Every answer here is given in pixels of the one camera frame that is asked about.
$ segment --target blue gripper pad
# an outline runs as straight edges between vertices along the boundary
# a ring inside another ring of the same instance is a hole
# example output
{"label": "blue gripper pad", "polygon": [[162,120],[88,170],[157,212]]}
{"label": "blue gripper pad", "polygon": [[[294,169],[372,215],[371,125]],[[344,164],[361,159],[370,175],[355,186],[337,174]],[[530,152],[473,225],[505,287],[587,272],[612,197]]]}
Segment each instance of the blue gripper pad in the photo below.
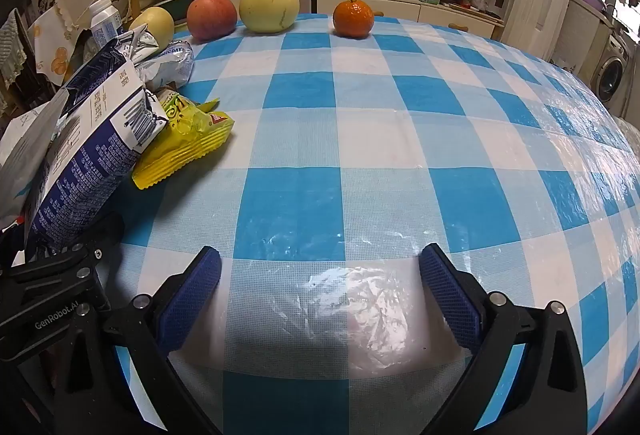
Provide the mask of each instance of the blue gripper pad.
{"label": "blue gripper pad", "polygon": [[163,354],[180,349],[193,322],[220,281],[222,260],[212,247],[204,247],[187,269],[185,281],[158,319],[156,343]]}
{"label": "blue gripper pad", "polygon": [[482,344],[481,315],[456,280],[455,267],[433,245],[425,247],[418,257],[420,278],[431,289],[458,344],[476,354]]}

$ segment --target orange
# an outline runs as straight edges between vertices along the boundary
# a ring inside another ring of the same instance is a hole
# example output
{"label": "orange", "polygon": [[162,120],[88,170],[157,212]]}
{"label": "orange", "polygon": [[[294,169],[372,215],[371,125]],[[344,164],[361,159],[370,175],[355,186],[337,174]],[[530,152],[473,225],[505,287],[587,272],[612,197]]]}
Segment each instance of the orange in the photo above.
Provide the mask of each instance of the orange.
{"label": "orange", "polygon": [[346,38],[366,38],[373,27],[373,11],[362,0],[345,0],[334,9],[336,34]]}

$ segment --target blue checkered tablecloth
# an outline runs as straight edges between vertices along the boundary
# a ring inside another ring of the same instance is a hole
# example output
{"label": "blue checkered tablecloth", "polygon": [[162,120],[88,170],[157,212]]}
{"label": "blue checkered tablecloth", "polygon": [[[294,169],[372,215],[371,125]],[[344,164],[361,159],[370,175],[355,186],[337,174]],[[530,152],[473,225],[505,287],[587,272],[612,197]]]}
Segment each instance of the blue checkered tablecloth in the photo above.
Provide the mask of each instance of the blue checkered tablecloth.
{"label": "blue checkered tablecloth", "polygon": [[180,91],[220,98],[232,136],[118,189],[110,280],[123,299],[153,293],[219,250],[220,286],[171,359],[225,435],[418,434],[468,360],[420,283],[432,241],[487,291],[566,305],[590,429],[606,417],[638,367],[640,166],[588,88],[393,18],[366,40],[320,14],[275,36],[239,25],[194,52]]}

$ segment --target red apple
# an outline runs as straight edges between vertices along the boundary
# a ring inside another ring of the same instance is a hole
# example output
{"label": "red apple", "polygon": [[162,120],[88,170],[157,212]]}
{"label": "red apple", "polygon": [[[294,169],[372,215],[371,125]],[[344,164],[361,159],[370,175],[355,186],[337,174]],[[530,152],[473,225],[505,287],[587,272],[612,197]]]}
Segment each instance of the red apple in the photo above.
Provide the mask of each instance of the red apple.
{"label": "red apple", "polygon": [[238,12],[231,0],[194,0],[187,9],[187,27],[199,41],[226,36],[236,28]]}

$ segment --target drawer handle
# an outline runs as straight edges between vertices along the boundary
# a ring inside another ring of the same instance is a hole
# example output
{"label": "drawer handle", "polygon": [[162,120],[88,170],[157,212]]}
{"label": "drawer handle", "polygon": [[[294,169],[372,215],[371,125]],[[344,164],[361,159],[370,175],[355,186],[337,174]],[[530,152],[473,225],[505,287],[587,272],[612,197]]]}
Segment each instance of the drawer handle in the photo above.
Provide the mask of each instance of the drawer handle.
{"label": "drawer handle", "polygon": [[449,24],[449,28],[469,32],[469,28],[466,25]]}

